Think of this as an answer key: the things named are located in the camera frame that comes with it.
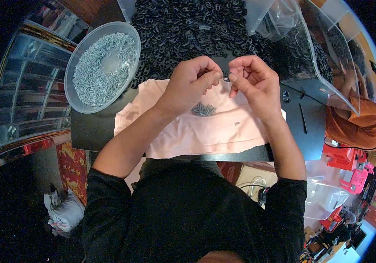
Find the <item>orange shirt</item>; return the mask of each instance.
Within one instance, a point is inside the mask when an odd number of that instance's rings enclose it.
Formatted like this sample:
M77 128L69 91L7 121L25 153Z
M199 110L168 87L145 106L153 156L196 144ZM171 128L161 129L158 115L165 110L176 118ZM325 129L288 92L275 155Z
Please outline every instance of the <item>orange shirt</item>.
M350 96L357 108L358 100ZM350 147L376 150L376 104L360 97L360 116L352 112L349 119L341 118L333 107L327 107L326 135Z

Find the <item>pile of black plastic links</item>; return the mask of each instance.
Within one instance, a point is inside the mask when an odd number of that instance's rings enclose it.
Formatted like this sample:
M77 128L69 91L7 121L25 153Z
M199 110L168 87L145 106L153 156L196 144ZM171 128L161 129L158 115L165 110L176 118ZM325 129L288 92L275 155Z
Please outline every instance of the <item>pile of black plastic links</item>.
M132 88L148 79L168 79L180 61L201 55L258 55L273 63L271 42L248 36L241 0L138 0L132 25L141 39L138 70Z

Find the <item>red carpet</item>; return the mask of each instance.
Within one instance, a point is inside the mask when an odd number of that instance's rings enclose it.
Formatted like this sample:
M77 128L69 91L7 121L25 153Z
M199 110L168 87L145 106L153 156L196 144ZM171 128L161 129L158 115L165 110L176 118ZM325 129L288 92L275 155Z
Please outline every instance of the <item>red carpet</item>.
M68 187L70 187L81 202L86 205L87 168L85 151L72 148L71 142L59 144L56 148L59 173L65 192L68 192Z

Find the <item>black device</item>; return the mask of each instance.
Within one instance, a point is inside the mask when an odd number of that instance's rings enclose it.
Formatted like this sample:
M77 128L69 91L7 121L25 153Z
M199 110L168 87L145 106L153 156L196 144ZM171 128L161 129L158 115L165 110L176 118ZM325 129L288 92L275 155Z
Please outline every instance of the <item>black device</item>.
M259 203L259 205L265 204L265 201L267 200L268 190L269 190L269 187L259 189L259 191L258 191L258 203Z

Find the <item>black table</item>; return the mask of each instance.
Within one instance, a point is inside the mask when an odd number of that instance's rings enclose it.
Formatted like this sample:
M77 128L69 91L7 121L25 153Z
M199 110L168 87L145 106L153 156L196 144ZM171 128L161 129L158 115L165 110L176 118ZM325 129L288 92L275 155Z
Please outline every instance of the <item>black table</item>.
M117 2L107 3L102 6L92 27L98 27L111 21L124 21ZM284 103L282 101L282 108L286 112L287 124L290 127L304 159L319 160L324 144L326 106L308 96L301 99L300 92L283 84L280 84L281 100L283 99L283 91L290 93L290 103ZM132 102L137 94L138 90L129 88L121 99L113 102L106 109L93 114L83 114L72 109L71 141L73 148L100 151L113 137L115 114L122 110L128 103ZM299 103L305 117L307 134L305 133ZM273 161L273 154L269 144L266 144L238 154L184 155L175 158L232 162Z

